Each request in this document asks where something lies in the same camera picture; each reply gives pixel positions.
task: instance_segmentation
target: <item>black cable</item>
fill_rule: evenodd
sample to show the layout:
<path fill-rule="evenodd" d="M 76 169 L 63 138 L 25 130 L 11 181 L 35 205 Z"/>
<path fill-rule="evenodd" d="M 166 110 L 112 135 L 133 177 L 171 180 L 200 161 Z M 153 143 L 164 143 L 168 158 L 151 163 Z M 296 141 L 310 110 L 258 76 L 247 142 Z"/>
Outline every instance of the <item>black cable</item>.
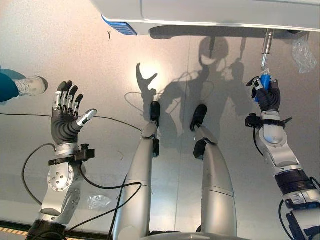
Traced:
<path fill-rule="evenodd" d="M 118 208 L 119 205 L 120 205 L 121 196 L 122 196 L 122 191 L 123 191 L 123 189 L 124 189 L 123 185 L 125 184 L 126 179 L 127 179 L 127 176 L 125 176 L 125 178 L 124 178 L 124 180 L 123 180 L 122 187 L 121 187 L 121 190 L 120 190 L 120 193 L 119 193 L 119 197 L 118 197 L 118 201 L 117 201 L 117 203 L 116 203 L 116 208 Z M 108 237 L 107 237 L 106 240 L 112 240 L 112 239 L 111 239 L 111 236 L 112 236 L 112 231 L 113 231 L 113 229 L 114 229 L 114 225 L 115 225 L 117 213 L 118 213 L 118 209 L 114 211 L 113 218 L 112 218 L 112 222 L 111 222 L 111 226 L 110 226 L 109 233 L 108 233 Z"/>
<path fill-rule="evenodd" d="M 51 115 L 28 114 L 28 113 L 0 113 L 0 115 L 7 115 L 7 116 L 36 116 L 36 117 L 50 117 L 51 118 Z"/>
<path fill-rule="evenodd" d="M 256 140 L 256 128 L 254 127 L 253 128 L 253 142 L 254 142 L 254 145 L 256 147 L 256 149 L 259 151 L 259 153 L 263 156 L 263 153 L 260 151 L 260 149 L 258 148 L 258 145 L 257 145 L 257 140 Z"/>
<path fill-rule="evenodd" d="M 50 117 L 51 118 L 51 115 L 43 115 L 43 114 L 24 114 L 24 113 L 21 113 L 21 114 L 17 114 L 17 113 L 0 113 L 0 115 L 6 115 L 6 116 L 35 116 L 35 117 Z M 114 119 L 112 117 L 106 117 L 106 116 L 95 116 L 95 118 L 97 119 L 109 119 L 109 120 L 112 120 L 112 121 L 115 121 L 117 123 L 121 123 L 121 124 L 124 124 L 124 125 L 127 125 L 129 127 L 132 127 L 140 132 L 142 132 L 142 130 L 136 126 L 133 126 L 129 123 L 126 123 L 124 121 L 120 121 L 120 120 L 117 120 L 117 119 Z"/>
<path fill-rule="evenodd" d="M 114 212 L 114 211 L 122 208 L 124 205 L 126 205 L 126 204 L 139 192 L 139 190 L 140 190 L 141 187 L 142 187 L 141 182 L 139 182 L 139 184 L 140 184 L 140 186 L 138 187 L 138 189 L 134 192 L 134 194 L 132 194 L 132 196 L 131 196 L 126 202 L 124 202 L 124 204 L 122 204 L 122 205 L 120 205 L 119 207 L 116 207 L 116 208 L 114 208 L 114 209 L 112 209 L 112 210 L 110 210 L 110 211 L 107 211 L 107 212 L 105 212 L 105 213 L 103 213 L 103 214 L 100 214 L 100 215 L 98 215 L 98 216 L 95 216 L 95 217 L 93 217 L 93 218 L 90 218 L 90 219 L 87 220 L 87 221 L 84 221 L 84 222 L 79 223 L 78 225 L 70 228 L 70 229 L 67 231 L 67 233 L 71 232 L 72 230 L 76 229 L 77 227 L 80 227 L 80 226 L 83 225 L 83 224 L 86 224 L 86 223 L 88 223 L 88 222 L 91 222 L 91 221 L 93 221 L 93 220 L 96 220 L 96 219 L 98 219 L 98 218 L 101 218 L 101 217 L 103 217 L 103 216 L 105 216 L 105 215 L 107 215 L 107 214 L 110 214 L 110 213 L 112 213 L 112 212 Z"/>
<path fill-rule="evenodd" d="M 109 119 L 109 120 L 112 120 L 112 121 L 115 121 L 115 122 L 118 122 L 118 123 L 127 125 L 127 126 L 129 126 L 129 127 L 132 127 L 132 128 L 134 128 L 134 129 L 137 129 L 138 131 L 142 132 L 142 130 L 141 130 L 140 128 L 137 128 L 136 126 L 133 126 L 133 125 L 131 125 L 131 124 L 129 124 L 129 123 L 126 123 L 126 122 L 124 122 L 124 121 L 120 121 L 120 120 L 114 119 L 114 118 L 112 118 L 112 117 L 107 117 L 107 116 L 95 116 L 95 118 L 97 118 L 97 119 Z"/>
<path fill-rule="evenodd" d="M 22 178 L 22 183 L 24 185 L 25 190 L 28 192 L 28 194 L 33 198 L 33 200 L 35 200 L 40 206 L 42 205 L 42 202 L 39 201 L 30 191 L 29 187 L 27 186 L 26 180 L 25 180 L 25 170 L 26 170 L 26 165 L 29 161 L 29 159 L 31 158 L 31 156 L 36 153 L 39 149 L 45 147 L 45 146 L 52 146 L 54 151 L 56 151 L 56 146 L 53 145 L 52 143 L 46 143 L 46 144 L 42 144 L 41 146 L 39 146 L 37 149 L 35 149 L 24 161 L 23 167 L 22 167 L 22 171 L 21 171 L 21 178 Z"/>
<path fill-rule="evenodd" d="M 44 234 L 55 234 L 55 235 L 58 235 L 61 239 L 67 240 L 66 237 L 63 236 L 61 233 L 52 231 L 52 230 L 41 232 L 38 235 L 34 236 L 31 240 L 36 240 L 37 238 L 40 238 Z"/>
<path fill-rule="evenodd" d="M 282 220 L 282 216 L 281 216 L 281 208 L 282 208 L 282 205 L 284 204 L 284 200 L 282 199 L 280 204 L 279 204 L 279 209 L 278 209 L 278 214 L 279 214 L 279 219 L 280 219 L 280 223 L 285 231 L 285 233 L 288 235 L 288 237 L 291 239 L 291 240 L 294 240 L 293 237 L 291 237 L 291 235 L 289 234 L 288 230 L 286 229 L 286 226 Z"/>
<path fill-rule="evenodd" d="M 318 185 L 318 187 L 320 188 L 320 183 L 313 176 L 310 177 L 310 180 L 314 181 Z"/>
<path fill-rule="evenodd" d="M 92 185 L 92 186 L 94 186 L 94 187 L 96 187 L 96 188 L 98 188 L 98 189 L 112 190 L 112 189 L 120 189 L 120 188 L 123 188 L 123 187 L 132 186 L 132 185 L 140 185 L 140 186 L 142 186 L 142 183 L 141 183 L 141 182 L 138 182 L 138 181 L 132 182 L 132 183 L 128 183 L 128 184 L 124 184 L 124 185 L 119 185 L 119 186 L 100 186 L 100 185 L 95 184 L 94 182 L 90 181 L 90 180 L 85 176 L 84 172 L 83 172 L 82 169 L 81 169 L 81 166 L 82 166 L 82 163 L 80 164 L 79 170 L 80 170 L 80 173 L 81 173 L 82 177 L 84 178 L 84 180 L 85 180 L 88 184 L 90 184 L 90 185 Z"/>

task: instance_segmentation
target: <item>yellow floor strip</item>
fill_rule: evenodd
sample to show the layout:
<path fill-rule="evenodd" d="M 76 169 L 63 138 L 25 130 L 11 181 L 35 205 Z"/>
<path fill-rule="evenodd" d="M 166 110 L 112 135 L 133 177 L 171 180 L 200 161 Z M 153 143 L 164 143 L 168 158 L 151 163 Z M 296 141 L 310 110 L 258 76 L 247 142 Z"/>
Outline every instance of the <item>yellow floor strip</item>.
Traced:
<path fill-rule="evenodd" d="M 7 234 L 22 235 L 22 236 L 26 236 L 28 234 L 27 231 L 19 231 L 19 230 L 8 229 L 3 227 L 0 227 L 0 232 L 4 232 Z M 68 237 L 67 240 L 80 240 L 80 239 Z"/>

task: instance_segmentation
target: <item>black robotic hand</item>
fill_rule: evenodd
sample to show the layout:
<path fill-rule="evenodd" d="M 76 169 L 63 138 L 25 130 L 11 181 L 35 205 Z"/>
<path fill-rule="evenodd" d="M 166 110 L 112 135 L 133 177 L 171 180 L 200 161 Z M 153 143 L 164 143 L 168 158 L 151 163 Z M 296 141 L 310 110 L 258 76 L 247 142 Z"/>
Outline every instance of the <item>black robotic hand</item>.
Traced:
<path fill-rule="evenodd" d="M 256 76 L 246 84 L 247 87 L 252 85 L 252 98 L 258 98 L 261 111 L 279 112 L 281 94 L 278 86 L 278 80 L 271 81 L 269 89 L 266 90 L 262 85 L 260 78 Z"/>
<path fill-rule="evenodd" d="M 77 143 L 78 133 L 84 124 L 97 114 L 96 109 L 90 109 L 83 116 L 79 117 L 78 111 L 83 95 L 80 94 L 74 101 L 78 87 L 74 86 L 71 88 L 72 85 L 72 81 L 64 81 L 55 92 L 51 118 L 51 134 L 57 145 Z"/>

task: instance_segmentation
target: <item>metal rod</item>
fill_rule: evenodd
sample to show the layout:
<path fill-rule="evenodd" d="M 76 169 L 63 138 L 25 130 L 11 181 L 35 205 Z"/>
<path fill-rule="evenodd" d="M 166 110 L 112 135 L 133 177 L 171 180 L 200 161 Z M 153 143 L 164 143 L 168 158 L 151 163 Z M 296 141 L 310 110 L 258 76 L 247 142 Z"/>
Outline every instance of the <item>metal rod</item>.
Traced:
<path fill-rule="evenodd" d="M 261 69 L 265 70 L 267 67 L 267 56 L 270 53 L 272 39 L 274 36 L 274 29 L 267 29 L 264 37 L 264 43 L 262 48 Z"/>

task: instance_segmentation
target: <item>silver leg cover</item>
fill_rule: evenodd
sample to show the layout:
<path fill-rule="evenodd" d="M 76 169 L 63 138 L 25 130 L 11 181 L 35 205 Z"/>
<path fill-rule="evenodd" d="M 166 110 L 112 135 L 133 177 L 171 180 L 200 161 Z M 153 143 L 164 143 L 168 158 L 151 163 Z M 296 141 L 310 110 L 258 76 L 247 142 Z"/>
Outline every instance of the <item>silver leg cover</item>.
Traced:
<path fill-rule="evenodd" d="M 126 184 L 141 182 L 142 187 L 125 206 L 119 209 L 114 226 L 114 240 L 138 240 L 149 233 L 153 152 L 154 140 L 142 134 L 125 181 Z M 127 201 L 138 187 L 138 185 L 125 187 L 121 203 Z"/>
<path fill-rule="evenodd" d="M 235 196 L 225 159 L 207 128 L 196 130 L 196 140 L 209 142 L 203 154 L 201 231 L 236 237 Z"/>

